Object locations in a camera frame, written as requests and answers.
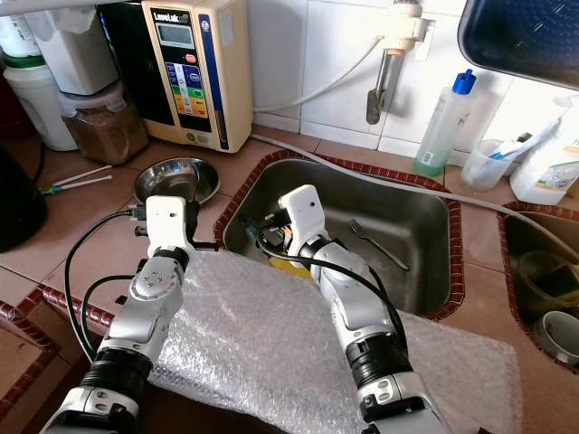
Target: dish soap bottle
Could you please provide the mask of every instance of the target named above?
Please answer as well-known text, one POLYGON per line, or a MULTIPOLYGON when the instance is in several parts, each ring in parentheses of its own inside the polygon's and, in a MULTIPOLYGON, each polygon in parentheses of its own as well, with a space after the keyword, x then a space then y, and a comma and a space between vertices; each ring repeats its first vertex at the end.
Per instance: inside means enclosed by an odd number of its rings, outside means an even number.
POLYGON ((418 154, 414 158, 417 174, 438 176, 449 159, 456 137, 469 120, 474 101, 470 94, 477 78, 472 70, 456 76, 451 88, 444 88, 426 128, 418 154))
POLYGON ((519 201, 557 205, 579 177, 578 99, 555 101, 563 111, 558 128, 510 176, 511 189, 519 201))

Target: brown tile edge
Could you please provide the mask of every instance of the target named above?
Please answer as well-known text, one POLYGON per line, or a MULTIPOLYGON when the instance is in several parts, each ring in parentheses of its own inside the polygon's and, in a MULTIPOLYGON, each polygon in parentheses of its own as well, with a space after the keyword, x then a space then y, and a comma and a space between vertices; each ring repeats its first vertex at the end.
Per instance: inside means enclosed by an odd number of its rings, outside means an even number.
MULTIPOLYGON (((38 294, 36 294, 35 291, 31 294, 31 301, 38 300, 38 294)), ((30 312, 32 307, 28 308, 26 313, 30 312)), ((41 353, 33 364, 31 364, 14 383, 10 390, 0 398, 0 420, 13 408, 34 381, 40 376, 46 366, 48 366, 48 363, 50 363, 61 350, 61 346, 55 343, 40 328, 30 322, 26 318, 25 312, 18 307, 13 307, 5 302, 0 302, 0 323, 2 322, 6 322, 9 325, 18 328, 23 334, 27 335, 41 349, 41 353)))
MULTIPOLYGON (((66 299, 63 292, 58 289, 47 287, 46 285, 39 285, 38 288, 42 291, 46 303, 54 307, 66 308, 66 299)), ((78 298, 73 297, 72 305, 74 306, 74 312, 78 315, 81 311, 81 301, 78 298)), ((87 306, 87 318, 100 326, 109 327, 114 317, 114 315, 106 310, 100 309, 91 304, 87 306)))
MULTIPOLYGON (((578 211, 568 210, 566 208, 561 208, 559 206, 538 205, 534 203, 526 203, 518 201, 507 203, 504 206, 513 211, 541 212, 543 214, 554 215, 556 217, 560 217, 563 219, 579 222, 578 211)), ((505 280, 507 282, 508 305, 510 308, 511 315, 515 318, 515 321, 517 321, 518 325, 521 327, 525 335, 527 335, 527 337, 531 340, 531 342, 535 344, 535 346, 542 353, 544 353, 546 357, 549 357, 549 359, 551 359, 553 363, 556 363, 564 367, 567 371, 571 371, 573 374, 579 375, 579 368, 574 368, 567 363, 560 362, 551 357, 549 354, 547 354, 543 349, 543 347, 541 346, 541 344, 535 339, 525 321, 521 319, 521 316, 518 313, 515 279, 513 276, 513 270, 510 267, 510 257, 508 256, 507 232, 505 229, 505 215, 497 212, 497 220, 498 220, 498 233, 500 236, 500 250, 503 256, 503 264, 505 266, 505 280)))
POLYGON ((17 308, 26 316, 34 309, 35 306, 40 304, 41 301, 43 301, 43 292, 38 287, 36 287, 33 292, 31 292, 23 301, 20 302, 17 308))
MULTIPOLYGON (((340 165, 346 169, 355 170, 357 172, 362 172, 369 175, 378 175, 384 178, 392 179, 395 181, 403 181, 410 184, 420 185, 431 190, 437 190, 439 192, 449 193, 450 191, 444 187, 444 185, 433 181, 430 178, 424 176, 407 174, 405 172, 399 172, 392 169, 386 169, 383 167, 378 167, 375 165, 365 165, 362 163, 355 163, 353 161, 342 160, 340 158, 334 158, 330 156, 322 156, 322 158, 327 159, 329 162, 335 165, 340 165)), ((286 158, 299 158, 307 159, 304 156, 300 156, 289 150, 282 150, 269 154, 261 159, 261 161, 255 166, 250 175, 245 180, 245 183, 237 191, 235 196, 231 199, 229 204, 225 207, 225 211, 217 219, 214 224, 214 238, 223 248, 225 243, 223 242, 223 233, 227 224, 243 202, 245 195, 250 191, 261 172, 276 161, 280 161, 286 158)), ((451 255, 451 293, 447 302, 436 312, 431 312, 423 314, 422 316, 438 321, 443 319, 459 308, 465 297, 464 291, 464 268, 462 266, 462 231, 461 231, 461 217, 460 217, 460 204, 457 201, 445 200, 446 206, 449 209, 449 242, 450 242, 450 255, 451 255)))

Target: plastic bottle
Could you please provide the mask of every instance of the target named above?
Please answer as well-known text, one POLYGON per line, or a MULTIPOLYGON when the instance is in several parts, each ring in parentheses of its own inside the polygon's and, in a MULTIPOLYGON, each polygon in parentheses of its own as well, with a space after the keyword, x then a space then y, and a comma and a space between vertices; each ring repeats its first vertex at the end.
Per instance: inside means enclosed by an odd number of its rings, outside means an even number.
POLYGON ((62 92, 90 96, 119 79, 93 5, 32 12, 25 17, 62 92))
POLYGON ((40 56, 40 50, 24 15, 0 16, 0 47, 9 56, 40 56))
POLYGON ((3 56, 4 77, 26 110, 44 143, 54 151, 76 149, 71 133, 61 119, 58 88, 41 56, 3 56))
POLYGON ((451 88, 444 88, 436 103, 422 144, 414 158, 414 170, 420 175, 442 173, 456 137, 469 120, 474 101, 470 91, 477 78, 472 70, 457 75, 451 88))
POLYGON ((520 201, 556 205, 579 177, 579 97, 555 104, 565 110, 558 128, 510 176, 520 201))

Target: countertop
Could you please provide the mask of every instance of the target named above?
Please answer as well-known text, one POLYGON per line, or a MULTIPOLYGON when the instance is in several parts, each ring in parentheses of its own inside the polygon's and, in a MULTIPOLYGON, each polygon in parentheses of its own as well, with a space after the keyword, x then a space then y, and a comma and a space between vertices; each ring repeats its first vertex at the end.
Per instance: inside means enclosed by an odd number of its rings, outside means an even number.
MULTIPOLYGON (((413 173, 410 158, 266 127, 254 126, 253 131, 319 155, 413 173)), ((29 174, 38 163, 38 143, 38 138, 17 143, 0 141, 29 174)), ((151 140, 141 154, 110 170, 113 180, 47 197, 49 215, 41 230, 22 246, 0 253, 0 300, 17 306, 35 283, 62 290, 63 262, 71 245, 96 220, 133 203, 132 185, 140 171, 163 159, 175 156, 202 158, 221 176, 219 191, 202 208, 195 233, 197 240, 212 241, 215 220, 260 159, 277 150, 275 146, 253 139, 235 155, 151 140)), ((47 151, 39 184, 50 184, 99 166, 83 159, 78 152, 47 151)), ((478 193, 461 184, 459 167, 449 165, 444 175, 435 180, 453 193, 493 203, 516 200, 505 178, 490 192, 478 193)), ((560 206, 579 210, 579 202, 566 197, 560 206)), ((441 322, 514 346, 523 388, 523 432, 571 434, 579 431, 579 412, 576 410, 579 376, 555 364, 537 349, 510 312, 497 214, 467 204, 462 204, 460 211, 466 296, 458 310, 441 322)), ((147 239, 133 235, 136 224, 129 219, 117 219, 80 248, 71 267, 71 288, 75 297, 81 297, 98 278, 134 272, 147 251, 147 239)), ((95 292, 91 303, 116 313, 119 306, 114 301, 126 291, 126 284, 111 282, 95 292)))

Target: kitchen sink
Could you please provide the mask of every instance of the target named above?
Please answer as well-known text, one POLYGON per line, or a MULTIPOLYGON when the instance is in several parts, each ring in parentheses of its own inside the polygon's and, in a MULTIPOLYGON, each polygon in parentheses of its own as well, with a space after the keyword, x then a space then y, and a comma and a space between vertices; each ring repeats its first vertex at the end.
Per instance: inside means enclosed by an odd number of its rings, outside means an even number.
MULTIPOLYGON (((579 222, 541 212, 522 213, 549 229, 554 235, 559 237, 561 240, 564 240, 573 249, 579 250, 579 222)), ((536 320, 537 315, 532 316, 531 308, 528 304, 536 303, 536 301, 528 298, 533 296, 529 295, 521 277, 519 259, 531 250, 546 250, 572 263, 574 263, 573 257, 566 253, 565 250, 555 242, 546 237, 544 233, 519 219, 507 216, 505 218, 504 229, 508 245, 510 272, 513 277, 514 293, 517 299, 517 311, 521 316, 521 319, 527 322, 527 325, 530 326, 531 323, 536 320)))
POLYGON ((283 159, 265 167, 225 227, 225 247, 267 263, 237 217, 261 222, 276 209, 280 196, 303 184, 318 189, 330 237, 342 241, 377 271, 396 307, 426 314, 449 300, 449 208, 442 199, 371 184, 306 160, 283 159), (349 229, 352 218, 410 270, 398 268, 376 247, 359 239, 349 229))

